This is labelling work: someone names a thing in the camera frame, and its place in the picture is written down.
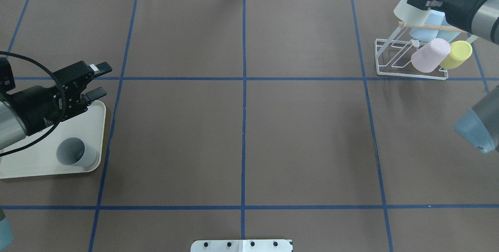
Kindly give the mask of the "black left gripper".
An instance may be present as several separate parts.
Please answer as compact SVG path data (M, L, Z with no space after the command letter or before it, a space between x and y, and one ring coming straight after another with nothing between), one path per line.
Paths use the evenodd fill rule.
M10 106L23 123L26 135L34 135L56 122L64 122L85 113L92 102L107 96L103 87L86 94L83 91L95 78L112 70L107 62L91 65L83 61L74 63L53 73L61 83L63 92L56 85L50 88L32 86L11 94Z

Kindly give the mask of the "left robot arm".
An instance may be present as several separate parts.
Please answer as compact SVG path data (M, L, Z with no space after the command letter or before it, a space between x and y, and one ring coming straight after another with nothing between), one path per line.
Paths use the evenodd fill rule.
M52 87L16 84L9 60L1 57L1 178L90 172L101 162L106 96L84 90L112 67L77 62L56 72L43 67Z

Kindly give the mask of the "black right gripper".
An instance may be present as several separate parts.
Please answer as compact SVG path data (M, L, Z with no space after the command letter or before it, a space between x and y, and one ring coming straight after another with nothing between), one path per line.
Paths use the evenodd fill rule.
M448 24L470 34L492 33L492 0L431 0L429 8L444 12Z

